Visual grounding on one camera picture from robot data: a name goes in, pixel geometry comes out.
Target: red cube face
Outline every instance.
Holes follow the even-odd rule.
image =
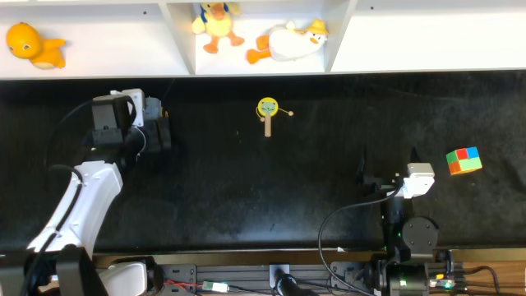
[[[457,157],[459,160],[467,160],[468,159],[468,150],[467,149],[458,149],[457,150]]]

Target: yellow hat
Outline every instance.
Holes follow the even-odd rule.
[[[312,25],[307,28],[307,31],[319,35],[329,34],[329,32],[325,29],[325,22],[317,19],[312,22]]]

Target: white duck plush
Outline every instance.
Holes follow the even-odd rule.
[[[247,60],[255,64],[262,58],[273,58],[279,62],[303,58],[320,50],[328,35],[322,20],[314,20],[304,31],[296,30],[290,21],[285,27],[275,27],[268,35],[258,37],[256,43],[259,51],[250,49]]]

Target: wooden handle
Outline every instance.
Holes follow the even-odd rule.
[[[270,112],[265,113],[265,136],[270,137],[272,134],[272,124],[270,122],[272,118],[272,115],[270,115]]]

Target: metal bracket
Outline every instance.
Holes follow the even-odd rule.
[[[276,271],[282,270],[284,273],[290,275],[289,264],[270,264],[269,265],[269,284],[273,289],[276,286]]]
[[[197,268],[193,264],[170,264],[161,265],[166,279],[181,283],[196,283]],[[175,285],[166,284],[159,296],[194,296],[196,287],[181,289]]]
[[[346,283],[354,284],[358,288],[366,289],[363,285],[363,281],[356,281],[353,283],[354,277],[362,270],[363,263],[361,262],[346,262],[346,261],[337,261],[330,264],[330,269],[339,276],[341,280],[344,280]],[[335,277],[330,277],[330,286],[333,288],[345,288],[342,283],[340,283]],[[347,291],[332,291],[336,295],[347,294]]]

